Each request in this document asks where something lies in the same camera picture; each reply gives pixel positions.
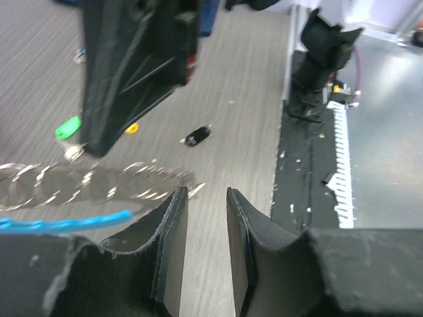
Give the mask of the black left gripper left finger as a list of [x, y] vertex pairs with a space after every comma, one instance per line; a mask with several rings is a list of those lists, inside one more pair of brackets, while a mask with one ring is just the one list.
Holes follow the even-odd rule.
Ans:
[[81, 236], [1, 237], [2, 316], [178, 316], [188, 190], [100, 244]]

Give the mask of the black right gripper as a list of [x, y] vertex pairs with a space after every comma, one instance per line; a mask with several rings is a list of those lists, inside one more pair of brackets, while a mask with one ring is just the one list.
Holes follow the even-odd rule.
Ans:
[[86, 74], [80, 142], [104, 157], [123, 132], [188, 84], [199, 1], [82, 1]]

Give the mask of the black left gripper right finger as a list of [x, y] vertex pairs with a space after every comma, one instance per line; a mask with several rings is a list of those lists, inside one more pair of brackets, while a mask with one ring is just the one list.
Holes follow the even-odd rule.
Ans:
[[293, 234], [227, 190], [237, 316], [421, 316], [422, 231]]

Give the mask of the yellow tag key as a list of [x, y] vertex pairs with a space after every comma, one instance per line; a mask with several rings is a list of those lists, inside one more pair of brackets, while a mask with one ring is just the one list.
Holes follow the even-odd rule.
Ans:
[[139, 124], [138, 123], [133, 123], [132, 125], [130, 125], [124, 133], [128, 134], [128, 135], [132, 135], [135, 134], [139, 129]]

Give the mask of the black tag key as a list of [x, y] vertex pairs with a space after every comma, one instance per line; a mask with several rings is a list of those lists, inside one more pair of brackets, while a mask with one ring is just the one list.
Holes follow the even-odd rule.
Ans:
[[200, 126], [181, 139], [180, 143], [188, 147], [195, 147], [212, 134], [211, 128], [212, 124]]

